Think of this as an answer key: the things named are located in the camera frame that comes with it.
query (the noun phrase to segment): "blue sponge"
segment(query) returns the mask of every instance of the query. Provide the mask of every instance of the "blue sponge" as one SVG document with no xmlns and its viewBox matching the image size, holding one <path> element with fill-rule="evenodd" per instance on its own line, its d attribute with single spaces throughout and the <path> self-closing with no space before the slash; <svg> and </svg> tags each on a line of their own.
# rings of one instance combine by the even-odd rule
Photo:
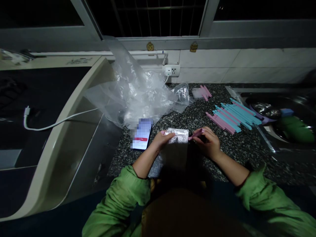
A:
<svg viewBox="0 0 316 237">
<path fill-rule="evenodd" d="M 289 117 L 294 114 L 294 111 L 291 109 L 281 109 L 282 117 Z"/>
</svg>

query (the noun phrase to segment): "green sleeve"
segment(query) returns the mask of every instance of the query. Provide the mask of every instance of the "green sleeve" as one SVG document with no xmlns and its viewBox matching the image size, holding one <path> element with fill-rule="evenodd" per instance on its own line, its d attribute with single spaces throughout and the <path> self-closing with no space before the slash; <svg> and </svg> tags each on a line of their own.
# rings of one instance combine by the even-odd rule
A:
<svg viewBox="0 0 316 237">
<path fill-rule="evenodd" d="M 131 165 L 122 169 L 96 206 L 82 230 L 82 236 L 121 236 L 128 227 L 130 212 L 150 199 L 149 179 L 137 177 Z"/>
<path fill-rule="evenodd" d="M 236 193 L 245 208 L 267 214 L 267 222 L 280 236 L 316 236 L 316 220 L 301 211 L 275 182 L 265 178 L 264 169 L 252 172 Z"/>
</svg>

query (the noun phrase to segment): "metal bowl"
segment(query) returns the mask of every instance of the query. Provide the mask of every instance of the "metal bowl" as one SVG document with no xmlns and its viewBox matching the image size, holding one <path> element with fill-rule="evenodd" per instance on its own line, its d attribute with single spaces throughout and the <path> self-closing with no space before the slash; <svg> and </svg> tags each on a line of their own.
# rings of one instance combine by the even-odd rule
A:
<svg viewBox="0 0 316 237">
<path fill-rule="evenodd" d="M 281 118 L 281 110 L 274 108 L 268 103 L 256 102 L 252 103 L 251 106 L 256 112 L 269 119 L 277 120 Z"/>
</svg>

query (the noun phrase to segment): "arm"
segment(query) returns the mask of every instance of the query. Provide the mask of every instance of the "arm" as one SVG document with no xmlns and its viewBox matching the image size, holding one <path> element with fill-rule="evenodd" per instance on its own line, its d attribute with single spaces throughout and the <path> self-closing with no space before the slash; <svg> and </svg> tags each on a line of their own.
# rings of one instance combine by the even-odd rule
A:
<svg viewBox="0 0 316 237">
<path fill-rule="evenodd" d="M 122 169 L 96 206 L 82 230 L 82 236 L 121 236 L 127 231 L 126 220 L 138 203 L 146 205 L 150 199 L 150 180 L 145 179 L 163 145 L 174 134 L 159 132 L 150 146 L 135 163 Z"/>
<path fill-rule="evenodd" d="M 199 138 L 194 140 L 201 150 L 218 164 L 230 181 L 241 187 L 236 195 L 241 198 L 247 210 L 251 207 L 264 211 L 268 216 L 267 222 L 278 231 L 279 236 L 316 236 L 316 220 L 301 211 L 275 182 L 264 178 L 264 168 L 250 173 L 248 169 L 221 152 L 218 137 L 210 128 L 204 129 L 203 135 L 207 138 L 207 143 Z"/>
<path fill-rule="evenodd" d="M 170 133 L 165 136 L 165 131 L 161 131 L 155 136 L 150 146 L 138 157 L 138 159 L 133 164 L 133 168 L 139 178 L 147 178 L 151 166 L 162 147 L 174 136 L 175 133 Z"/>
<path fill-rule="evenodd" d="M 200 138 L 195 137 L 193 139 L 196 141 L 197 145 L 223 170 L 228 179 L 235 186 L 242 185 L 247 179 L 250 171 L 222 152 L 220 150 L 220 142 L 215 133 L 209 127 L 203 128 L 205 132 L 202 133 L 202 135 L 206 137 L 207 142 L 204 143 Z"/>
</svg>

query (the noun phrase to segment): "tiled wall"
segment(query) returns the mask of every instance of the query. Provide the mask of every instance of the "tiled wall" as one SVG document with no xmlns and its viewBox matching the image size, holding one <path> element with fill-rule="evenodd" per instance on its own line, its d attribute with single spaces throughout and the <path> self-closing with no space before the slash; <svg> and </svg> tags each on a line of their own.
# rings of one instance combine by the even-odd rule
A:
<svg viewBox="0 0 316 237">
<path fill-rule="evenodd" d="M 297 83 L 316 68 L 316 48 L 168 50 L 180 64 L 169 82 Z M 160 70 L 163 55 L 137 56 L 144 70 Z"/>
</svg>

